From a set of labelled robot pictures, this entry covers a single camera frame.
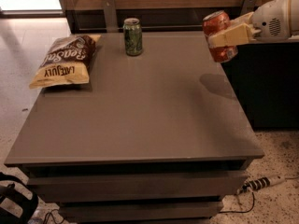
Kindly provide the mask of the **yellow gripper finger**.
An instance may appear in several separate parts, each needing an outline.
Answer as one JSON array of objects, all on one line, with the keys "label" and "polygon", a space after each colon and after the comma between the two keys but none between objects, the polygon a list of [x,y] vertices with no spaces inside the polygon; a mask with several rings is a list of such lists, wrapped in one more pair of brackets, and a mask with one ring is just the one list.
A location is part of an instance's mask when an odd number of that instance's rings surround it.
[{"label": "yellow gripper finger", "polygon": [[254,28],[251,24],[242,22],[211,35],[207,39],[207,43],[211,48],[245,45],[250,43],[260,32],[260,29]]},{"label": "yellow gripper finger", "polygon": [[252,16],[253,16],[253,12],[246,13],[240,17],[231,20],[231,25],[238,25],[242,23],[252,24]]}]

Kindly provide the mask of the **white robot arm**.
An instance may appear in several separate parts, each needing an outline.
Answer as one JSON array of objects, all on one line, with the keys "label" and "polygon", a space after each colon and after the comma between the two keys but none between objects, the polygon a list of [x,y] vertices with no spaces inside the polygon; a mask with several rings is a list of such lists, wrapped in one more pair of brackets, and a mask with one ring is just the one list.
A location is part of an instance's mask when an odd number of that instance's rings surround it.
[{"label": "white robot arm", "polygon": [[234,20],[207,39],[211,48],[275,43],[299,35],[299,0],[273,0]]}]

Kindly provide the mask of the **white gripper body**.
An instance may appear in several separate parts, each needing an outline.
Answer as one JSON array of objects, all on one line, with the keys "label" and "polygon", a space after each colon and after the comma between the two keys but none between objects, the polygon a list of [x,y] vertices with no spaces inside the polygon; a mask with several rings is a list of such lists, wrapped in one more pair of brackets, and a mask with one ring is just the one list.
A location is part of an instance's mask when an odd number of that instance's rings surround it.
[{"label": "white gripper body", "polygon": [[291,37],[291,0],[273,0],[258,7],[252,15],[254,38],[263,42]]}]

